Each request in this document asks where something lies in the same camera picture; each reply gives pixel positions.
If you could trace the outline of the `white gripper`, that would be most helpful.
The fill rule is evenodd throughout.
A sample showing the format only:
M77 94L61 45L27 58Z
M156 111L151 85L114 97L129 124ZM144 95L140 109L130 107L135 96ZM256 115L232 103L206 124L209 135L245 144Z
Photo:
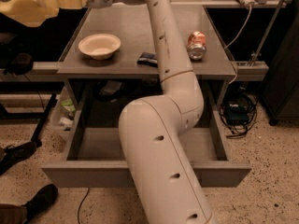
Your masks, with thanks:
M27 27L38 27L62 9L110 7L114 0L9 0L0 2L0 13Z

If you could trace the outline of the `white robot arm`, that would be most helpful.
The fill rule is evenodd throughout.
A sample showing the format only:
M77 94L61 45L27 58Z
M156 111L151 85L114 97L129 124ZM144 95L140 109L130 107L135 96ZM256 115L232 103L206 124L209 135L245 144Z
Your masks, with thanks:
M0 12L28 27L59 9L144 2L157 55L162 94L129 103L119 136L149 224L218 224L180 143L201 118L204 100L169 0L8 0Z

